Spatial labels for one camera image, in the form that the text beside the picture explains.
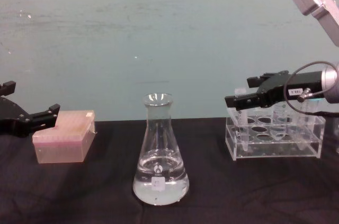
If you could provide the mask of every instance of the black tablecloth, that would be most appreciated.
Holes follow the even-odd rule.
[[[98,122],[83,163],[43,164],[30,138],[1,136],[0,223],[339,223],[339,155],[327,123],[321,159],[234,162],[225,119],[174,120],[190,179],[178,203],[141,203],[132,181],[145,121]]]

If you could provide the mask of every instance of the black table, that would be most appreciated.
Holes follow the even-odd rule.
[[[132,192],[145,121],[96,123],[81,164],[39,165],[30,138],[2,136],[0,223],[339,223],[338,141],[331,133],[321,159],[234,162],[224,118],[172,124],[190,190],[164,207],[143,204]]]

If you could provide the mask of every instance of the teal wall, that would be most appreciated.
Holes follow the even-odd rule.
[[[10,99],[97,120],[144,119],[150,92],[173,95],[173,118],[225,117],[247,77],[339,60],[292,0],[0,0],[0,42]]]

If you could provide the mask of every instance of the label sticker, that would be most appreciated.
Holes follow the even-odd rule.
[[[290,96],[295,96],[295,95],[300,95],[302,94],[303,89],[302,88],[298,88],[298,89],[289,89],[288,93],[290,94]]]
[[[165,177],[156,177],[153,176],[151,179],[152,182],[152,191],[164,191],[165,190]]]

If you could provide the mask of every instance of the cable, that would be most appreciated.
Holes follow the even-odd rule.
[[[339,114],[337,113],[330,113],[330,112],[316,112],[316,113],[312,113],[312,112],[305,112],[305,111],[302,111],[302,110],[299,110],[299,109],[296,109],[294,106],[292,106],[292,104],[290,103],[290,101],[287,99],[287,86],[288,86],[288,83],[292,80],[293,77],[295,77],[295,75],[300,72],[301,70],[309,67],[309,66],[312,66],[312,65],[315,65],[315,64],[327,64],[329,66],[331,66],[335,72],[336,72],[336,78],[335,78],[335,81],[333,83],[333,85],[326,89],[326,90],[322,90],[320,92],[316,92],[316,93],[312,93],[313,96],[315,95],[319,95],[319,94],[324,94],[330,90],[332,90],[336,84],[339,82],[339,71],[337,70],[336,66],[331,64],[330,62],[328,61],[314,61],[314,62],[310,62],[309,64],[306,64],[302,67],[300,67],[299,69],[297,69],[295,72],[293,72],[291,74],[291,76],[287,79],[287,81],[285,82],[284,84],[284,89],[283,89],[283,94],[284,94],[284,99],[286,101],[286,103],[296,112],[298,113],[301,113],[301,114],[306,114],[306,115],[316,115],[316,116],[328,116],[328,117],[338,117]]]

